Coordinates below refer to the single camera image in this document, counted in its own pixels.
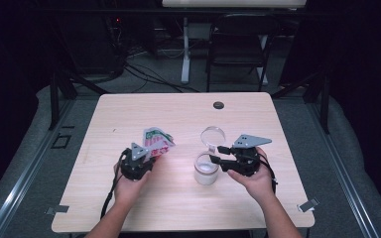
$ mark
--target clear plastic cup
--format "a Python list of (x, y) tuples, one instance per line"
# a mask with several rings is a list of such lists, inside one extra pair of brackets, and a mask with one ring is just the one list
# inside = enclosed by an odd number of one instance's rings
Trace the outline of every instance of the clear plastic cup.
[(212, 152), (202, 152), (194, 161), (194, 179), (202, 185), (213, 184), (218, 177), (218, 165), (211, 162)]
[(218, 177), (219, 165), (214, 164), (209, 155), (215, 154), (217, 146), (224, 145), (225, 134), (220, 128), (210, 126), (203, 130), (200, 139), (208, 146), (208, 151), (200, 153), (194, 161), (194, 178), (202, 185), (210, 185)]

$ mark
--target metal rail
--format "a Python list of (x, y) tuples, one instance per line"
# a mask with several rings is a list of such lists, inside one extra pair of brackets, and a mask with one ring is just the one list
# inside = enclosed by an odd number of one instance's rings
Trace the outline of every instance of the metal rail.
[(345, 193), (345, 196), (348, 200), (348, 203), (352, 209), (352, 212), (357, 219), (358, 225), (363, 232), (364, 237), (370, 237), (370, 238), (377, 238), (379, 237), (379, 234), (377, 233), (376, 228), (374, 227), (367, 210), (363, 204), (363, 201), (361, 200), (360, 196), (357, 193), (357, 190), (355, 189), (355, 186), (345, 169), (345, 165), (339, 156), (338, 150), (336, 149), (335, 144), (333, 143), (330, 135), (328, 135), (322, 128), (319, 120), (318, 120), (318, 109), (316, 106), (312, 103), (307, 104), (308, 110), (311, 114), (311, 116), (314, 118), (315, 125), (317, 127), (317, 130), (319, 131), (323, 141), (325, 142), (329, 153), (332, 157), (332, 160), (330, 161), (331, 165), (333, 166), (336, 177), (339, 180), (339, 183), (341, 184), (342, 190)]
[(4, 236), (5, 230), (17, 211), (18, 206), (22, 202), (30, 185), (33, 183), (33, 180), (45, 159), (48, 148), (52, 143), (52, 140), (58, 135), (58, 130), (64, 122), (64, 119), (67, 117), (73, 103), (73, 101), (68, 100), (66, 104), (63, 105), (60, 122), (57, 124), (55, 130), (48, 131), (32, 161), (24, 169), (23, 173), (18, 178), (17, 183), (15, 183), (10, 194), (2, 205), (0, 209), (0, 237)]

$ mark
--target metal clip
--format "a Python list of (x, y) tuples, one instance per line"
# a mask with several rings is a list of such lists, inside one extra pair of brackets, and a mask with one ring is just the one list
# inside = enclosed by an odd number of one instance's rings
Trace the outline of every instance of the metal clip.
[(319, 201), (314, 198), (310, 201), (303, 203), (302, 205), (297, 205), (299, 211), (306, 212), (308, 210), (315, 210), (315, 206), (319, 205)]
[(69, 209), (69, 206), (57, 205), (57, 206), (55, 206), (55, 208), (49, 207), (45, 211), (45, 214), (47, 214), (47, 215), (56, 215), (57, 212), (66, 213), (68, 209)]

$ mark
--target black wire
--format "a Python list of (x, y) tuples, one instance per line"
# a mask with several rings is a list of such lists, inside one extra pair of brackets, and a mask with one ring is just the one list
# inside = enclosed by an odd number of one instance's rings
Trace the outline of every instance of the black wire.
[(135, 93), (135, 92), (141, 90), (142, 88), (145, 87), (145, 85), (147, 85), (147, 83), (148, 83), (148, 80), (145, 80), (145, 81), (144, 81), (144, 84), (142, 84), (142, 85), (141, 85), (140, 87), (138, 87), (137, 89), (131, 91), (131, 93)]
[(151, 80), (151, 79), (149, 79), (149, 78), (144, 78), (144, 77), (142, 77), (142, 76), (136, 74), (135, 72), (131, 71), (131, 70), (130, 70), (129, 68), (127, 68), (127, 67), (125, 67), (125, 70), (127, 70), (129, 73), (131, 73), (132, 75), (134, 75), (134, 76), (136, 76), (136, 77), (138, 77), (138, 78), (140, 78), (140, 79), (143, 79), (143, 80), (146, 80), (146, 81), (149, 81), (149, 82), (152, 82), (152, 83), (163, 84), (162, 82), (159, 82), (159, 81), (153, 81), (153, 80)]
[[(140, 66), (142, 68), (145, 68), (147, 70), (149, 70), (151, 73), (155, 74), (157, 77), (153, 76), (153, 75), (150, 75), (150, 74), (147, 74), (146, 72), (144, 72), (143, 70), (137, 68), (135, 65), (137, 66)], [(191, 87), (188, 87), (188, 86), (182, 86), (182, 85), (177, 85), (177, 84), (173, 84), (173, 83), (170, 83), (168, 81), (166, 81), (165, 79), (163, 79), (160, 75), (158, 75), (156, 72), (154, 72), (153, 70), (151, 70), (150, 68), (148, 67), (145, 67), (143, 65), (139, 65), (139, 64), (130, 64), (130, 63), (126, 63), (126, 66), (129, 66), (131, 67), (132, 69), (136, 70), (137, 72), (139, 73), (142, 73), (148, 77), (151, 77), (153, 79), (156, 79), (159, 83), (159, 84), (164, 84), (164, 85), (167, 85), (167, 86), (170, 86), (171, 88), (173, 88), (174, 90), (178, 91), (178, 92), (182, 92), (181, 90), (179, 90), (179, 88), (181, 89), (187, 89), (187, 90), (190, 90), (190, 91), (194, 91), (194, 92), (199, 92), (198, 90), (194, 89), (194, 88), (191, 88)]]
[(270, 174), (271, 174), (271, 180), (272, 180), (272, 182), (271, 182), (271, 186), (272, 186), (272, 190), (274, 191), (274, 194), (275, 194), (275, 191), (276, 191), (276, 187), (277, 187), (277, 180), (276, 180), (276, 178), (275, 178), (275, 174), (274, 174), (274, 171), (272, 170), (272, 168), (271, 168), (271, 166), (270, 166), (270, 164), (268, 163), (268, 159), (266, 158), (266, 157), (264, 157), (263, 155), (261, 155), (261, 154), (259, 154), (262, 158), (264, 158), (265, 159), (265, 162), (263, 162), (262, 160), (260, 161), (260, 163), (262, 164), (262, 165), (264, 165), (268, 170), (269, 170), (269, 172), (270, 172)]
[(103, 218), (103, 216), (106, 214), (107, 206), (108, 206), (111, 198), (113, 197), (113, 191), (116, 188), (116, 185), (119, 182), (119, 180), (123, 177), (123, 175), (120, 175), (120, 177), (118, 178), (118, 175), (119, 175), (119, 171), (120, 171), (120, 164), (122, 163), (122, 158), (124, 156), (126, 156), (127, 152), (128, 152), (128, 149), (124, 150), (122, 152), (122, 155), (119, 158), (119, 161), (117, 162), (117, 166), (116, 166), (116, 171), (114, 173), (114, 179), (113, 179), (112, 187), (110, 188), (110, 191), (107, 194), (106, 200), (104, 201), (103, 207), (101, 208), (100, 219)]
[(137, 68), (137, 67), (134, 66), (134, 65), (131, 65), (131, 64), (127, 63), (127, 66), (129, 66), (130, 68), (134, 69), (135, 71), (137, 71), (137, 72), (139, 72), (139, 73), (141, 73), (141, 74), (144, 74), (144, 75), (147, 76), (147, 77), (151, 77), (151, 78), (153, 78), (153, 79), (156, 79), (156, 80), (157, 80), (156, 83), (164, 84), (164, 85), (170, 86), (172, 89), (174, 89), (174, 90), (176, 90), (176, 91), (178, 91), (178, 92), (182, 92), (180, 89), (178, 89), (178, 87), (177, 87), (176, 85), (173, 85), (173, 84), (171, 84), (171, 83), (169, 83), (169, 82), (167, 82), (167, 81), (165, 81), (165, 80), (163, 80), (163, 79), (156, 78), (155, 76), (149, 75), (149, 74), (147, 74), (146, 72), (142, 71), (141, 69)]

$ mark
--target office chair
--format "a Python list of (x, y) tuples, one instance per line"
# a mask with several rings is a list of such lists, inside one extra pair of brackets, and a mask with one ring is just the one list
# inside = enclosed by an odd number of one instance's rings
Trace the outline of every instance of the office chair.
[[(271, 43), (280, 31), (272, 16), (258, 14), (226, 14), (217, 18), (209, 32), (209, 49), (205, 71), (209, 92), (211, 67), (263, 67), (258, 91), (262, 89)], [(268, 36), (262, 48), (260, 36)]]

